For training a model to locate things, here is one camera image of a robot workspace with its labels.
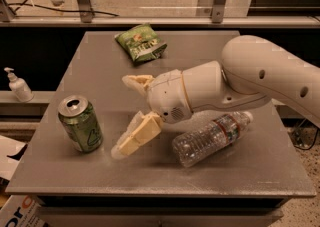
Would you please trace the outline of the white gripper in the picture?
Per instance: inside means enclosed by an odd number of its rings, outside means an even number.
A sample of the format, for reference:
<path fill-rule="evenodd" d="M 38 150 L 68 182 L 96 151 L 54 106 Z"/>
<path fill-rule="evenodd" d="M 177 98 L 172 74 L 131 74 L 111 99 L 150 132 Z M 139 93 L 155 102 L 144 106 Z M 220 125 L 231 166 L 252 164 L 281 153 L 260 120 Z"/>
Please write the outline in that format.
<path fill-rule="evenodd" d="M 139 111 L 129 123 L 127 130 L 120 136 L 111 149 L 114 159 L 124 159 L 162 131 L 163 121 L 169 124 L 188 120 L 193 115 L 185 81 L 186 71 L 173 70 L 152 75 L 126 75 L 122 82 L 142 97 L 153 112 L 143 114 Z"/>

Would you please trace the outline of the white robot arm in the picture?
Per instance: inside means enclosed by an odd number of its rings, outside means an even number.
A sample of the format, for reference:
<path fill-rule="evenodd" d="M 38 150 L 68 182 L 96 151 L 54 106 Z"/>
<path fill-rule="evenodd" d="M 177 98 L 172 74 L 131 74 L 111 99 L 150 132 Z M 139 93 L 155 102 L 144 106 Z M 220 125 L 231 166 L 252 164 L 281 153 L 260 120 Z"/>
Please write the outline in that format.
<path fill-rule="evenodd" d="M 260 37 L 244 35 L 224 46 L 220 60 L 157 77 L 126 75 L 151 112 L 137 113 L 111 150 L 123 159 L 162 131 L 203 110 L 242 111 L 276 99 L 320 125 L 320 68 Z"/>

